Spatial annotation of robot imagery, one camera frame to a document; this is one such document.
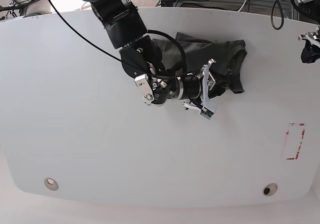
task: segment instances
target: white tabletop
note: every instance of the white tabletop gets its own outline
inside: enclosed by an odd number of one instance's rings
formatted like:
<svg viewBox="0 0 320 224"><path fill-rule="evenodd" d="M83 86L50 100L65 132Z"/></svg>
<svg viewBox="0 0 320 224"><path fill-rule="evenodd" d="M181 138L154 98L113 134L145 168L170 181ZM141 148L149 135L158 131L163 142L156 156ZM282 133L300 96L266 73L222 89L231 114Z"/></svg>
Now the white tabletop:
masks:
<svg viewBox="0 0 320 224"><path fill-rule="evenodd" d="M306 194L319 163L320 65L301 63L297 36L315 26L286 20L275 31L268 16L218 10L139 12L149 29L173 37L179 31L218 42L244 39L245 92L217 98L211 121L185 111L181 101L148 107L121 64L57 15L0 23L0 142L16 185L72 200L175 207ZM120 56L91 11L64 16ZM303 129L298 159L287 160ZM46 177L58 182L57 191L45 187ZM269 183L278 191L264 196Z"/></svg>

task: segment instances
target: black cloth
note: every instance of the black cloth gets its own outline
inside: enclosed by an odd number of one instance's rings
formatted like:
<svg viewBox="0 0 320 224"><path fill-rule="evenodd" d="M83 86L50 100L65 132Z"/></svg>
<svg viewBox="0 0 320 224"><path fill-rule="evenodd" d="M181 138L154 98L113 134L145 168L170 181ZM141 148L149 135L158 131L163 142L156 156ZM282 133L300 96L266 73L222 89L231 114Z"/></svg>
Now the black cloth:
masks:
<svg viewBox="0 0 320 224"><path fill-rule="evenodd" d="M209 59L215 59L216 63L211 65L210 71L215 72L221 79L228 79L228 87L234 93L244 91L240 82L241 65L247 55L244 40L213 43L182 33L177 33L175 40L185 51L188 72L200 69L208 63ZM171 68L181 60L180 52L172 42L157 39L153 39L153 41L161 49L162 63L166 69Z"/></svg>

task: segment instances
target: sticker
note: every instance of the sticker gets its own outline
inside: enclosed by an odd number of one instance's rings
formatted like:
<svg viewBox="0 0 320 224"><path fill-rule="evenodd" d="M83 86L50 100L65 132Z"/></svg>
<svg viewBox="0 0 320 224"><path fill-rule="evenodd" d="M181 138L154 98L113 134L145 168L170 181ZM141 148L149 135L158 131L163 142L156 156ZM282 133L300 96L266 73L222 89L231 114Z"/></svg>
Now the sticker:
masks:
<svg viewBox="0 0 320 224"><path fill-rule="evenodd" d="M305 124L290 123L284 139L282 156L286 160L297 160L303 143Z"/></svg>

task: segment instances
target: white table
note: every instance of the white table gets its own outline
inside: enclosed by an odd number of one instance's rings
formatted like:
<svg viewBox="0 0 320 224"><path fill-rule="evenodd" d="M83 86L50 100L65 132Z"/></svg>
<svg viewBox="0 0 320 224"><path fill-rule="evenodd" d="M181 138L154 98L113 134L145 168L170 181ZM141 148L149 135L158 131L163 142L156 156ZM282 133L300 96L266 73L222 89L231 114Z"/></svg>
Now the white table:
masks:
<svg viewBox="0 0 320 224"><path fill-rule="evenodd" d="M148 28L172 36L179 31L218 42L244 39L245 92L223 94L211 121L185 111L179 101L148 107L121 64L81 40L57 15L1 23L0 142L18 188L165 207L305 195L319 165L320 65L301 63L304 43L297 36L315 26L286 20L275 31L267 16L204 9L141 8L140 14ZM119 56L91 11L64 16ZM306 125L297 160L286 158L296 151L294 137L302 127L289 123ZM293 135L284 145L288 129ZM57 191L45 187L46 177L58 182ZM278 191L264 196L269 183Z"/></svg>

